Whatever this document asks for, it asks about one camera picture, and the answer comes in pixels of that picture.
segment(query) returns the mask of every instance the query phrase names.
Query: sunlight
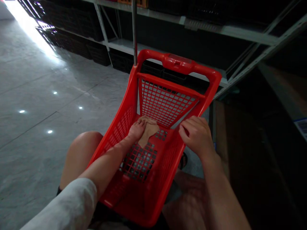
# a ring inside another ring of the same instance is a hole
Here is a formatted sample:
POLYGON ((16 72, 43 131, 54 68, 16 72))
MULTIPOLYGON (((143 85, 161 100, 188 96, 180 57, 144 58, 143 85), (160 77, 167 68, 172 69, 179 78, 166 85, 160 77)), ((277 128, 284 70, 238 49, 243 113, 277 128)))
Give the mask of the sunlight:
POLYGON ((18 21, 19 25, 23 29, 23 31, 34 41, 38 47, 52 60, 56 60, 54 57, 55 53, 53 49, 47 44, 47 42, 42 38, 39 32, 35 29, 35 27, 39 25, 46 25, 43 22, 36 22, 35 19, 31 18, 26 11, 22 8, 22 6, 17 1, 4 1, 7 8, 11 12, 11 14, 18 21))

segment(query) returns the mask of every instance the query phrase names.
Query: shorts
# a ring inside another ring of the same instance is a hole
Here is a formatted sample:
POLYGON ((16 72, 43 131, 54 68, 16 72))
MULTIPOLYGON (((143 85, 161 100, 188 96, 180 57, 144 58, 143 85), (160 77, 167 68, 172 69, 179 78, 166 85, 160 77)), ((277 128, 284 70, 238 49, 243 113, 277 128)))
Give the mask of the shorts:
MULTIPOLYGON (((60 187, 58 187, 58 192, 57 195, 59 195, 62 192, 60 187)), ((120 222, 123 223, 123 225, 127 226, 129 229, 134 230, 134 229, 169 229, 166 219, 164 215, 161 213, 157 223, 152 227, 152 228, 144 228, 140 227, 137 224, 128 221, 128 220, 123 220, 124 218, 121 217, 119 214, 117 214, 115 211, 112 209, 108 208, 105 206, 103 203, 98 202, 96 209, 94 211, 93 218, 91 220, 90 226, 92 226, 96 222, 120 222)))

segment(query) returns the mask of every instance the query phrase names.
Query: hand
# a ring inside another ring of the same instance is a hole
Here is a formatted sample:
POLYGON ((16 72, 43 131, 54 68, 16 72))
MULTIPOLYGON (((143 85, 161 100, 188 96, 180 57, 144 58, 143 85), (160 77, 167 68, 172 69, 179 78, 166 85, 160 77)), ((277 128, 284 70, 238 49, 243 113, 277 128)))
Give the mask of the hand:
POLYGON ((132 138, 134 141, 138 141, 142 137, 145 127, 145 120, 139 118, 138 121, 131 126, 128 137, 132 138))
POLYGON ((184 120, 180 124, 179 134, 183 142, 196 153, 199 158, 207 153, 215 152, 210 128, 206 119, 192 116, 184 120))

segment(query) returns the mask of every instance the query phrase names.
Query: shelf frame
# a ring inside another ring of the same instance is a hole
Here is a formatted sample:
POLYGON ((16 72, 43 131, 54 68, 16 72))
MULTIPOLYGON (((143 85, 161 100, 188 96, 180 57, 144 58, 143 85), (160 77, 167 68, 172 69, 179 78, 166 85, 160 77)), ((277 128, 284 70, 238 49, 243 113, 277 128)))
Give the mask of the shelf frame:
MULTIPOLYGON (((98 19, 99 19, 100 27, 101 27, 101 30, 102 30, 102 33, 103 33, 103 36, 104 36, 104 41, 97 42, 97 41, 95 41, 94 39, 91 39, 91 38, 86 38, 86 37, 83 37, 83 36, 81 36, 81 37, 105 45, 107 47, 108 51, 110 51, 110 48, 112 48, 112 49, 116 49, 116 50, 119 50, 119 51, 122 51, 122 52, 125 52, 125 53, 128 53, 128 54, 134 55, 133 47, 131 47, 130 45, 125 45, 125 44, 129 44, 129 43, 133 43, 133 42, 122 39, 121 35, 120 35, 120 37, 116 36, 116 38, 114 38, 115 40, 114 39, 108 39, 106 31, 105 31, 105 27, 104 27, 104 21, 103 21, 102 16, 101 16, 101 11, 102 11, 101 7, 106 6, 106 7, 114 8, 116 10, 116 13, 117 13, 116 20, 117 20, 117 23, 119 23, 119 30, 121 30, 118 10, 132 12, 131 5, 107 1, 107 0, 83 0, 83 1, 90 2, 90 3, 94 4, 96 12, 97 12, 98 19)), ((160 13, 160 12, 157 12, 157 11, 153 11, 153 10, 145 9, 145 8, 141 8, 141 7, 137 7, 137 14, 144 15, 144 16, 151 17, 151 18, 156 18, 156 19, 159 19, 159 20, 172 22, 172 23, 177 23, 177 24, 180 24, 180 25, 184 25, 185 28, 187 28, 187 29, 192 29, 192 30, 202 29, 202 30, 213 32, 213 33, 218 33, 218 34, 221 34, 221 35, 231 36, 231 37, 235 37, 235 38, 238 38, 238 39, 244 39, 244 40, 254 42, 253 44, 251 44, 251 46, 249 48, 247 48, 244 51, 244 53, 242 53, 242 55, 240 55, 240 57, 237 58, 237 60, 233 63, 233 65, 231 65, 226 71, 209 66, 209 67, 214 68, 217 71, 221 72, 221 74, 223 76, 223 78, 220 82, 220 86, 222 86, 223 88, 220 89, 216 93, 216 95, 214 96, 214 99, 216 99, 217 97, 224 94, 230 87, 234 86, 242 78, 244 78, 257 65, 257 63, 259 63, 261 60, 266 59, 270 55, 275 53, 277 50, 279 50, 281 47, 283 47, 289 40, 291 40, 294 36, 296 36, 300 31, 302 31, 306 27, 307 14, 304 15, 299 21, 297 21, 292 27, 290 27, 282 36, 276 37, 276 36, 272 36, 272 35, 269 34, 272 31, 272 29, 285 16, 283 13, 286 12, 286 14, 287 14, 289 11, 291 11, 294 8, 294 6, 298 2, 299 2, 299 0, 292 0, 292 2, 281 12, 281 14, 263 32, 255 31, 255 30, 252 30, 252 29, 244 29, 244 28, 240 28, 240 27, 236 27, 236 26, 228 26, 228 25, 217 26, 217 25, 213 25, 213 24, 209 24, 209 23, 205 23, 205 22, 201 22, 201 21, 197 21, 197 20, 188 19, 185 16, 174 16, 174 15, 160 13), (247 60, 250 59, 252 54, 257 50, 257 48, 261 44, 268 45, 269 47, 265 51, 263 51, 262 54, 259 55, 254 61, 252 61, 248 66, 246 66, 241 72, 239 72, 241 70, 241 68, 243 68, 244 63, 246 63, 247 60), (237 70, 231 76, 231 78, 229 80, 227 80, 226 74, 229 72, 229 69, 238 65, 238 64, 240 64, 239 68, 237 68, 237 70)), ((144 45, 139 44, 139 43, 137 44, 137 46, 140 47, 141 49, 145 48, 145 49, 156 50, 154 48, 144 46, 144 45)), ((160 64, 160 65, 162 64, 161 62, 159 62, 157 60, 153 60, 153 59, 149 59, 149 61, 152 61, 152 62, 160 64)), ((193 77, 208 81, 208 79, 206 77, 204 77, 200 74, 191 73, 190 75, 193 76, 193 77)))

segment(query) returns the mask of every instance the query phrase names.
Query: tiled floor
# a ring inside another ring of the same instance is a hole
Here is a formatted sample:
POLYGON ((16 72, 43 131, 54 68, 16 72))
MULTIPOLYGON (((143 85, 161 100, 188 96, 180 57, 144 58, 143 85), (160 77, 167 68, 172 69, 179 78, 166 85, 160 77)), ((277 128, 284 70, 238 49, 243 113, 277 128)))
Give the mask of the tiled floor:
MULTIPOLYGON (((55 197, 73 139, 106 132, 129 75, 64 50, 46 52, 15 20, 0 21, 0 31, 0 229, 19 229, 55 197)), ((202 177, 186 151, 185 171, 202 177)))

